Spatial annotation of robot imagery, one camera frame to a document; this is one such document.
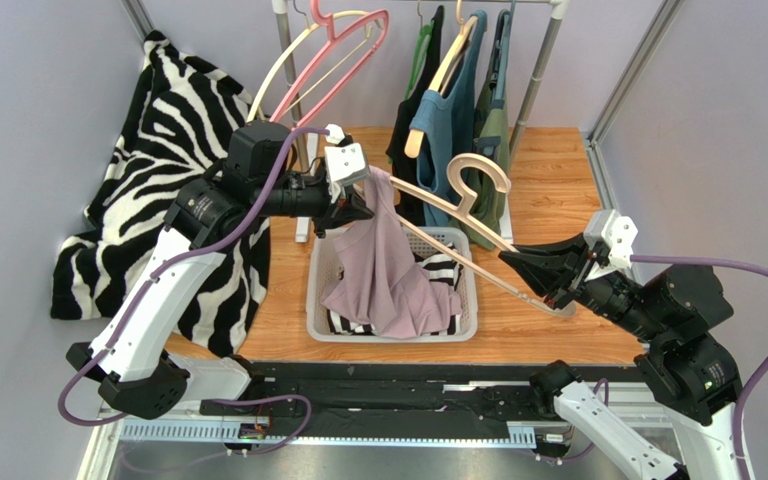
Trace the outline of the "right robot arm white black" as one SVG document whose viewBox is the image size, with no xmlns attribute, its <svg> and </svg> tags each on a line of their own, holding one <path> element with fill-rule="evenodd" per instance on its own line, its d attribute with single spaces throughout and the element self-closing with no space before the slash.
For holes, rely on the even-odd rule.
<svg viewBox="0 0 768 480">
<path fill-rule="evenodd" d="M 628 218 L 546 245 L 515 245 L 500 258 L 542 303 L 578 303 L 648 349 L 634 362 L 669 416 L 683 458 L 665 454 L 602 404 L 563 361 L 531 379 L 543 414 L 580 428 L 631 479 L 749 479 L 743 410 L 754 387 L 743 380 L 712 329 L 733 308 L 716 276 L 716 258 L 662 257 L 664 270 L 646 284 L 625 271 L 637 257 Z"/>
</svg>

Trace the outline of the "mauve tank top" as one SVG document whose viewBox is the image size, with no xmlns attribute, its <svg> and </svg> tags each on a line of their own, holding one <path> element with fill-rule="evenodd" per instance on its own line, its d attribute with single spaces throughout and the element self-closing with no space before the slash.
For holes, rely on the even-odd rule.
<svg viewBox="0 0 768 480">
<path fill-rule="evenodd" d="M 396 339 L 443 324 L 457 307 L 454 295 L 440 286 L 434 292 L 428 274 L 416 265 L 398 221 L 390 177 L 376 167 L 370 170 L 363 190 L 375 216 L 355 222 L 334 242 L 343 276 L 327 287 L 321 304 Z"/>
</svg>

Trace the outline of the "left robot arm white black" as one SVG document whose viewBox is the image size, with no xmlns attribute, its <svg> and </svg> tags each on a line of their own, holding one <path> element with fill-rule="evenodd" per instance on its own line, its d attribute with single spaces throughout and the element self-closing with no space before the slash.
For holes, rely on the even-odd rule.
<svg viewBox="0 0 768 480">
<path fill-rule="evenodd" d="M 165 345 L 203 283 L 256 221 L 307 217 L 323 236 L 371 217 L 354 190 L 370 173 L 361 146 L 336 125 L 320 133 L 324 161 L 313 175 L 287 166 L 294 130 L 254 121 L 232 134 L 223 160 L 181 188 L 138 286 L 101 334 L 66 355 L 78 378 L 98 383 L 115 419 L 152 420 L 181 402 L 241 399 L 252 378 L 243 358 L 193 359 Z"/>
</svg>

